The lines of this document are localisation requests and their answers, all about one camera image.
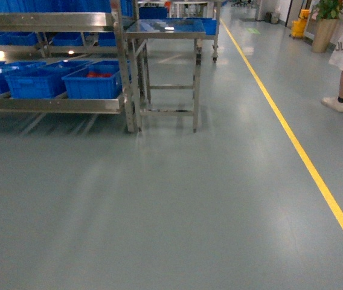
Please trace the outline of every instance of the yellow floor line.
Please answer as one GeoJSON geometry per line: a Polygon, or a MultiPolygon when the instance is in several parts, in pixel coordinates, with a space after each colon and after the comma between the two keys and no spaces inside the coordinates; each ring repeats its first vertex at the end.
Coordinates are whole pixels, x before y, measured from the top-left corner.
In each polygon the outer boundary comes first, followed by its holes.
{"type": "Polygon", "coordinates": [[[337,219],[338,223],[340,224],[340,226],[343,229],[343,211],[339,207],[338,203],[335,201],[335,198],[333,197],[333,195],[331,194],[329,188],[326,186],[325,182],[323,181],[321,175],[319,174],[319,172],[317,171],[317,169],[315,168],[315,166],[311,162],[311,159],[306,154],[306,151],[304,151],[302,145],[300,145],[300,142],[298,141],[297,137],[292,132],[292,129],[288,125],[286,119],[284,119],[282,113],[279,111],[277,105],[275,104],[275,102],[273,101],[272,97],[269,95],[267,89],[264,87],[264,84],[261,82],[260,78],[258,77],[256,72],[254,71],[253,67],[249,63],[249,61],[246,58],[246,56],[244,55],[242,49],[240,48],[240,46],[238,45],[236,40],[233,38],[233,36],[232,36],[231,32],[229,31],[228,27],[225,25],[225,23],[224,23],[224,21],[222,19],[220,20],[220,22],[223,25],[223,27],[226,30],[226,32],[228,33],[228,35],[231,38],[231,40],[233,41],[234,46],[239,51],[241,57],[243,58],[246,66],[250,70],[251,74],[254,76],[258,86],[260,87],[261,91],[263,92],[264,96],[266,97],[266,99],[267,99],[268,103],[270,104],[272,110],[275,112],[275,115],[279,119],[279,122],[281,123],[284,131],[286,131],[286,133],[287,133],[288,137],[290,138],[293,146],[297,150],[300,158],[303,160],[304,165],[307,167],[307,169],[310,172],[312,178],[314,179],[316,185],[318,186],[319,190],[321,191],[324,199],[326,200],[326,202],[329,205],[331,211],[335,215],[335,218],[337,219]]]}

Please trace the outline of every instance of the red item in crate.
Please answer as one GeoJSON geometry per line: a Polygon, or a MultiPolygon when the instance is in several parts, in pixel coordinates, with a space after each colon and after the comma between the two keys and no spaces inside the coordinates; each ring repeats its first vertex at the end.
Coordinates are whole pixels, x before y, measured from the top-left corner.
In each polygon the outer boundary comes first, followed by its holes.
{"type": "Polygon", "coordinates": [[[88,74],[87,74],[87,77],[100,77],[100,74],[95,72],[95,71],[90,71],[88,74]]]}
{"type": "Polygon", "coordinates": [[[106,74],[100,74],[100,77],[112,77],[112,74],[107,72],[106,74]]]}
{"type": "Polygon", "coordinates": [[[107,72],[106,74],[99,74],[95,71],[90,71],[88,74],[87,74],[87,77],[112,77],[112,74],[107,72]]]}

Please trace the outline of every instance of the potted plant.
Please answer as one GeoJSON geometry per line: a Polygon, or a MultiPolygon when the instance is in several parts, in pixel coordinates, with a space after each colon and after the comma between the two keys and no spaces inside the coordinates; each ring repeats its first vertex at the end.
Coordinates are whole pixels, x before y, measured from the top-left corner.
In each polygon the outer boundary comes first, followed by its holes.
{"type": "Polygon", "coordinates": [[[311,15],[316,14],[316,31],[312,42],[314,53],[324,53],[343,11],[343,0],[320,0],[311,15]]]}

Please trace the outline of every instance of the green floor marker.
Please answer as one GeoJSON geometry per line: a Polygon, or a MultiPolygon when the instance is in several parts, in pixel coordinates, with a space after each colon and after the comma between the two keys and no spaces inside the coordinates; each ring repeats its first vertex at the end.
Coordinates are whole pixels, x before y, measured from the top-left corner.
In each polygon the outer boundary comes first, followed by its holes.
{"type": "Polygon", "coordinates": [[[260,32],[258,32],[258,30],[256,28],[247,28],[247,31],[249,33],[253,33],[253,34],[260,34],[260,32]]]}

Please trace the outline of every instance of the black sock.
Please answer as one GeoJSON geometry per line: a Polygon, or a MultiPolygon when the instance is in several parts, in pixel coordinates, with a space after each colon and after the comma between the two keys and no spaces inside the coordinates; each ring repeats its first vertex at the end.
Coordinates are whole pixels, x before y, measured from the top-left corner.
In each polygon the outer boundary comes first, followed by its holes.
{"type": "Polygon", "coordinates": [[[343,98],[338,97],[338,102],[343,103],[343,98]]]}

